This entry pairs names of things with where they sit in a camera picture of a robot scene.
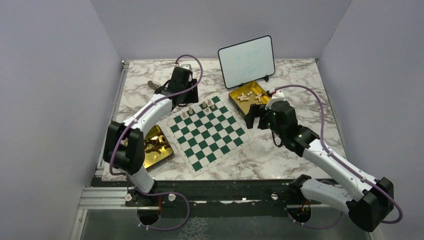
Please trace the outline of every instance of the metal tray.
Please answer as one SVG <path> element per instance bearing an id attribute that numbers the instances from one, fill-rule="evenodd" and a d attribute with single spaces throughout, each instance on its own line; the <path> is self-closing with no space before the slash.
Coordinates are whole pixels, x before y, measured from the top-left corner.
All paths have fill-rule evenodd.
<path id="1" fill-rule="evenodd" d="M 252 91 L 253 94 L 249 96 L 248 101 L 239 101 L 237 99 L 237 97 L 239 97 L 242 93 L 247 96 L 250 91 Z M 257 94 L 262 94 L 260 97 L 260 102 L 255 99 Z M 267 104 L 270 101 L 270 98 L 268 97 L 267 92 L 262 89 L 262 87 L 256 81 L 251 81 L 230 92 L 228 94 L 228 101 L 244 119 L 249 113 L 249 109 L 252 104 Z"/>

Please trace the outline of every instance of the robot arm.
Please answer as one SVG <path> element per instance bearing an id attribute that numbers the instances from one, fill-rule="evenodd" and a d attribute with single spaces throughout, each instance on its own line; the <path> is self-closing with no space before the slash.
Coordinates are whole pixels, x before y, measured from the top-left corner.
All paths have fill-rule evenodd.
<path id="1" fill-rule="evenodd" d="M 197 87 L 195 87 L 187 93 L 174 95 L 156 103 L 165 96 L 187 90 L 196 84 L 197 80 L 192 79 L 193 73 L 190 65 L 186 66 L 185 68 L 175 67 L 167 85 L 157 88 L 153 98 L 136 114 L 122 123 L 113 121 L 107 128 L 103 159 L 105 162 L 111 163 L 113 151 L 120 136 L 134 122 L 123 136 L 123 139 L 127 139 L 127 145 L 123 144 L 124 141 L 120 143 L 112 167 L 124 173 L 135 186 L 145 193 L 150 192 L 155 181 L 143 166 L 145 160 L 144 136 L 177 105 L 199 101 Z M 142 117 L 137 119 L 142 112 L 144 113 Z"/>
<path id="2" fill-rule="evenodd" d="M 385 177 L 378 180 L 365 173 L 325 144 L 330 152 L 327 153 L 319 136 L 311 129 L 298 124 L 296 111 L 284 100 L 283 94 L 274 94 L 259 112 L 258 128 L 271 129 L 273 138 L 278 136 L 287 149 L 323 169 L 343 187 L 337 188 L 310 176 L 301 175 L 290 184 L 294 198 L 299 201 L 315 200 L 336 208 L 348 214 L 358 227 L 368 232 L 372 232 L 393 210 L 393 204 L 377 189 L 365 183 L 364 179 L 383 189 L 392 198 L 393 184 Z M 360 173 L 364 179 L 348 171 L 333 156 Z"/>

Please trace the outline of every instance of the green square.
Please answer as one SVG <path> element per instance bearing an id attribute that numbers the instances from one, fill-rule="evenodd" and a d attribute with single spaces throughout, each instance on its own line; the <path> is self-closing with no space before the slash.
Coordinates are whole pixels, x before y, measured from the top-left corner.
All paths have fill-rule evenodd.
<path id="1" fill-rule="evenodd" d="M 228 122 L 229 122 L 229 124 L 233 124 L 233 123 L 236 122 L 236 119 L 233 116 L 231 116 L 231 117 L 228 118 Z"/>
<path id="2" fill-rule="evenodd" d="M 185 135 L 185 134 L 188 134 L 189 132 L 190 132 L 190 130 L 189 130 L 189 128 L 188 128 L 188 127 L 186 127 L 186 126 L 185 126 L 185 127 L 183 127 L 183 128 L 181 129 L 181 133 L 182 133 L 182 134 L 184 134 L 184 135 Z"/>
<path id="3" fill-rule="evenodd" d="M 202 169 L 202 165 L 200 164 L 200 162 L 196 162 L 196 163 L 192 164 L 192 166 L 193 166 L 193 168 L 196 172 L 199 171 L 200 169 Z"/>
<path id="4" fill-rule="evenodd" d="M 227 154 L 230 151 L 230 149 L 227 146 L 223 146 L 221 147 L 221 151 L 223 154 Z"/>
<path id="5" fill-rule="evenodd" d="M 204 139 L 207 139 L 207 138 L 209 138 L 211 136 L 211 134 L 208 131 L 204 131 L 204 132 L 201 133 L 201 136 Z"/>
<path id="6" fill-rule="evenodd" d="M 204 116 L 206 116 L 206 114 L 203 111 L 200 111 L 200 112 L 197 113 L 197 116 L 199 117 L 199 119 L 201 119 Z"/>
<path id="7" fill-rule="evenodd" d="M 197 121 L 195 121 L 195 122 L 194 122 L 194 125 L 196 126 L 196 128 L 198 128 L 198 127 L 202 126 L 202 125 L 203 125 L 203 123 L 202 123 L 202 121 L 200 121 L 200 119 L 199 119 L 199 120 L 197 120 Z"/>
<path id="8" fill-rule="evenodd" d="M 191 134 L 193 134 L 193 136 L 197 136 L 200 134 L 200 131 L 198 129 L 194 129 L 193 131 L 191 131 Z"/>
<path id="9" fill-rule="evenodd" d="M 193 120 L 191 118 L 187 118 L 187 119 L 184 119 L 184 123 L 185 125 L 189 125 L 193 123 Z"/>
<path id="10" fill-rule="evenodd" d="M 212 135 L 213 140 L 218 141 L 221 139 L 221 136 L 218 133 L 215 133 L 214 135 Z"/>
<path id="11" fill-rule="evenodd" d="M 210 150 L 212 150 L 212 152 L 215 152 L 216 150 L 219 149 L 218 145 L 214 142 L 209 146 Z"/>
<path id="12" fill-rule="evenodd" d="M 217 119 L 218 119 L 220 122 L 222 122 L 222 121 L 224 121 L 224 120 L 225 120 L 225 116 L 224 116 L 224 115 L 219 115 L 219 116 L 217 117 Z"/>
<path id="13" fill-rule="evenodd" d="M 176 116 L 173 120 L 174 120 L 176 123 L 179 123 L 179 122 L 181 122 L 183 119 L 181 118 L 181 116 Z"/>
<path id="14" fill-rule="evenodd" d="M 241 135 L 245 134 L 245 131 L 243 130 L 243 128 L 239 128 L 237 130 L 235 130 L 235 132 L 237 133 L 237 135 L 240 137 Z"/>
<path id="15" fill-rule="evenodd" d="M 224 127 L 221 123 L 218 123 L 218 124 L 215 125 L 215 129 L 219 133 L 221 130 L 224 129 Z"/>
<path id="16" fill-rule="evenodd" d="M 190 145 L 190 147 L 193 147 L 194 145 L 198 144 L 194 137 L 192 139 L 189 139 L 187 143 L 188 145 Z"/>
<path id="17" fill-rule="evenodd" d="M 178 138 L 177 140 L 178 140 L 179 144 L 182 144 L 182 143 L 184 143 L 185 141 L 187 141 L 187 139 L 186 139 L 184 136 L 182 136 L 182 137 Z"/>
<path id="18" fill-rule="evenodd" d="M 234 128 L 233 128 L 232 126 L 228 126 L 228 127 L 226 127 L 226 128 L 225 128 L 225 131 L 226 131 L 228 134 L 230 134 L 230 133 L 234 132 Z"/>
<path id="19" fill-rule="evenodd" d="M 238 147 L 238 146 L 242 145 L 243 141 L 240 139 L 240 137 L 237 137 L 237 138 L 234 140 L 234 143 L 235 143 L 235 145 Z"/>
<path id="20" fill-rule="evenodd" d="M 207 146 L 208 146 L 208 144 L 206 143 L 206 141 L 205 140 L 203 140 L 203 141 L 201 141 L 201 142 L 199 142 L 199 147 L 201 148 L 201 149 L 204 149 L 204 148 L 206 148 Z"/>
<path id="21" fill-rule="evenodd" d="M 205 123 L 204 124 L 204 127 L 206 128 L 206 129 L 210 129 L 210 128 L 212 128 L 214 125 L 212 124 L 212 122 L 210 122 L 210 121 L 208 121 L 207 123 Z"/>
<path id="22" fill-rule="evenodd" d="M 206 158 L 207 160 L 209 160 L 209 163 L 212 163 L 217 159 L 217 157 L 213 153 L 209 154 Z"/>
<path id="23" fill-rule="evenodd" d="M 228 109 L 225 107 L 225 106 L 223 106 L 223 107 L 221 107 L 220 109 L 219 109 L 220 111 L 221 111 L 221 113 L 226 113 L 226 112 L 228 112 Z"/>
<path id="24" fill-rule="evenodd" d="M 173 125 L 172 127 L 171 127 L 171 131 L 173 132 L 173 133 L 175 133 L 176 131 L 178 131 L 178 130 L 180 130 L 180 128 L 177 126 L 177 125 Z"/>
<path id="25" fill-rule="evenodd" d="M 215 114 L 209 114 L 209 115 L 207 116 L 207 118 L 208 118 L 209 120 L 212 120 L 212 119 L 214 119 L 214 118 L 215 118 Z"/>
<path id="26" fill-rule="evenodd" d="M 185 155 L 187 155 L 187 158 L 189 158 L 189 157 L 191 157 L 195 154 L 191 148 L 185 150 L 184 153 L 185 153 Z"/>
<path id="27" fill-rule="evenodd" d="M 231 140 L 231 137 L 230 136 L 225 136 L 225 137 L 223 137 L 222 138 L 222 140 L 224 140 L 224 142 L 227 144 L 227 143 L 229 143 L 229 142 L 231 142 L 232 140 Z"/>
<path id="28" fill-rule="evenodd" d="M 202 158 L 205 157 L 205 154 L 203 153 L 203 151 L 199 151 L 195 155 L 196 155 L 197 159 L 199 159 L 199 160 L 201 160 Z"/>
<path id="29" fill-rule="evenodd" d="M 215 97 L 213 97 L 213 98 L 212 98 L 212 101 L 213 101 L 214 103 L 217 103 L 217 102 L 219 102 L 219 101 L 220 101 L 220 98 L 219 98 L 218 96 L 215 96 Z"/>

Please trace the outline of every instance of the cable clip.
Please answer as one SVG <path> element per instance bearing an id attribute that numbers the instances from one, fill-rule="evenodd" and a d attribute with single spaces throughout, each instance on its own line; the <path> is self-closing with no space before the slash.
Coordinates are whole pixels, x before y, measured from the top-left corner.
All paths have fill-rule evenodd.
<path id="1" fill-rule="evenodd" d="M 331 151 L 327 154 L 327 156 L 331 156 L 332 154 L 334 153 L 334 150 L 333 149 L 331 149 Z"/>
<path id="2" fill-rule="evenodd" d="M 271 87 L 270 89 L 269 89 L 269 93 L 271 94 L 271 95 L 273 95 L 273 94 L 275 94 L 277 91 L 276 91 L 276 88 L 275 87 Z"/>

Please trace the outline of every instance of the gold tray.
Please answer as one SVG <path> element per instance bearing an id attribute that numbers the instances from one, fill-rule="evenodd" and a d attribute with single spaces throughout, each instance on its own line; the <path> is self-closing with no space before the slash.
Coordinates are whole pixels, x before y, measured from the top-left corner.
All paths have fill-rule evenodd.
<path id="1" fill-rule="evenodd" d="M 239 97 L 242 93 L 247 96 L 250 91 L 252 91 L 253 94 L 249 96 L 248 101 L 239 101 L 237 99 L 237 97 Z M 255 99 L 257 94 L 262 94 L 262 96 L 260 97 L 260 102 Z M 228 94 L 228 101 L 244 118 L 249 113 L 249 109 L 252 104 L 267 104 L 270 101 L 270 98 L 267 96 L 267 92 L 262 89 L 262 87 L 256 81 L 251 81 L 241 86 L 240 88 L 230 92 Z"/>
<path id="2" fill-rule="evenodd" d="M 164 135 L 164 132 L 162 129 L 155 125 L 152 127 L 152 129 L 147 133 L 147 135 L 144 137 L 144 142 L 149 140 L 156 140 L 159 139 L 159 142 L 163 142 L 163 138 L 165 139 L 165 142 L 168 142 L 167 138 Z M 146 170 L 152 171 L 153 169 L 161 166 L 162 164 L 168 162 L 169 160 L 173 159 L 175 157 L 174 151 L 171 147 L 165 148 L 165 146 L 162 146 L 157 151 L 151 151 L 147 153 L 146 151 L 152 149 L 154 145 L 152 144 L 145 144 L 144 145 L 144 163 L 143 166 L 146 168 Z"/>

